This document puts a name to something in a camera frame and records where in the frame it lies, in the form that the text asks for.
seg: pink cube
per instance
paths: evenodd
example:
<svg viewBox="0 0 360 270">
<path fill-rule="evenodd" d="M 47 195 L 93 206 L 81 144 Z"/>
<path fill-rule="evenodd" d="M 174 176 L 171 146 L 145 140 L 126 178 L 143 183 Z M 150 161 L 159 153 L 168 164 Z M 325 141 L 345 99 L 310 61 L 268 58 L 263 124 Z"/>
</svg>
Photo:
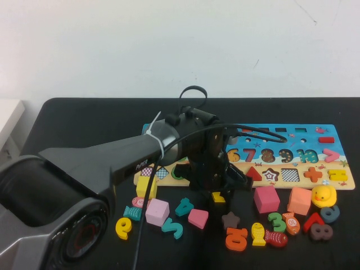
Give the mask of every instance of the pink cube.
<svg viewBox="0 0 360 270">
<path fill-rule="evenodd" d="M 169 203 L 158 199 L 152 199 L 148 205 L 145 217 L 146 222 L 161 227 L 170 213 Z"/>
<path fill-rule="evenodd" d="M 254 200 L 260 214 L 276 212 L 280 205 L 279 196 L 273 186 L 257 187 Z"/>
<path fill-rule="evenodd" d="M 311 205 L 311 190 L 293 187 L 290 193 L 287 211 L 307 215 Z"/>
</svg>

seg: green number 3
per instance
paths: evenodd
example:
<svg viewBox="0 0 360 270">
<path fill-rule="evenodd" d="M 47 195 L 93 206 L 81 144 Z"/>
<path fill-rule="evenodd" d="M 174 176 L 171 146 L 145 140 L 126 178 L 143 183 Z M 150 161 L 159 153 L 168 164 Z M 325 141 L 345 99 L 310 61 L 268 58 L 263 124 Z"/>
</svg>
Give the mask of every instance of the green number 3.
<svg viewBox="0 0 360 270">
<path fill-rule="evenodd" d="M 286 223 L 282 220 L 281 214 L 271 213 L 268 216 L 268 220 L 272 221 L 272 226 L 274 226 L 274 232 L 285 232 Z"/>
</svg>

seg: orange number 6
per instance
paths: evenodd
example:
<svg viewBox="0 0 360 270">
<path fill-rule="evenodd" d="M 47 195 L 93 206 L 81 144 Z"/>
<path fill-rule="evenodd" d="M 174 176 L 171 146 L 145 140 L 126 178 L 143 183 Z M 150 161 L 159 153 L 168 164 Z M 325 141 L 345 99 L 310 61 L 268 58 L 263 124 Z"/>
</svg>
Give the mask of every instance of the orange number 6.
<svg viewBox="0 0 360 270">
<path fill-rule="evenodd" d="M 246 238 L 248 236 L 247 229 L 227 228 L 226 230 L 226 247 L 230 250 L 244 251 L 248 244 Z"/>
</svg>

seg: checkered square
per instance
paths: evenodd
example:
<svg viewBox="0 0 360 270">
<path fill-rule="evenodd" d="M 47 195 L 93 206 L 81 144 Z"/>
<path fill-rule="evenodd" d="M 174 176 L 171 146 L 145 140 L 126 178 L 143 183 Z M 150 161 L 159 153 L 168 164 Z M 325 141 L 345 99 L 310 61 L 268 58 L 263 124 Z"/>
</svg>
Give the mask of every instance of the checkered square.
<svg viewBox="0 0 360 270">
<path fill-rule="evenodd" d="M 281 176 L 285 182 L 300 182 L 297 169 L 281 169 Z"/>
<path fill-rule="evenodd" d="M 141 170 L 141 176 L 150 176 L 152 172 L 152 167 L 146 167 L 145 169 Z"/>
<path fill-rule="evenodd" d="M 156 172 L 156 176 L 159 177 L 160 180 L 164 179 L 168 174 L 169 174 L 169 172 L 164 167 L 161 167 Z"/>
</svg>

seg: pink wooden block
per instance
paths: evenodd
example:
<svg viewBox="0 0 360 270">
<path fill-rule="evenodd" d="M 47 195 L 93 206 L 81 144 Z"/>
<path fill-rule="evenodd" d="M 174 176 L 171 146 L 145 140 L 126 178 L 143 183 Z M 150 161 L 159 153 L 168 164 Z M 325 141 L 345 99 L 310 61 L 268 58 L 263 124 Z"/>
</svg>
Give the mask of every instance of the pink wooden block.
<svg viewBox="0 0 360 270">
<path fill-rule="evenodd" d="M 208 211 L 192 209 L 190 211 L 187 220 L 196 227 L 203 229 L 205 227 L 206 221 L 208 220 L 208 217 L 209 217 Z"/>
<path fill-rule="evenodd" d="M 273 186 L 257 187 L 254 200 L 260 214 L 276 212 L 280 205 L 279 196 Z"/>
<path fill-rule="evenodd" d="M 330 149 L 324 149 L 322 150 L 322 152 L 325 154 L 325 155 L 328 155 L 328 157 L 325 158 L 325 162 L 329 163 L 329 162 L 332 162 L 336 159 L 338 159 L 340 157 L 340 154 L 337 153 L 337 152 L 334 152 Z"/>
<path fill-rule="evenodd" d="M 288 212 L 307 215 L 311 205 L 311 190 L 301 187 L 293 187 L 290 193 Z"/>
<path fill-rule="evenodd" d="M 169 203 L 152 199 L 145 212 L 146 222 L 161 227 L 170 213 Z"/>
</svg>

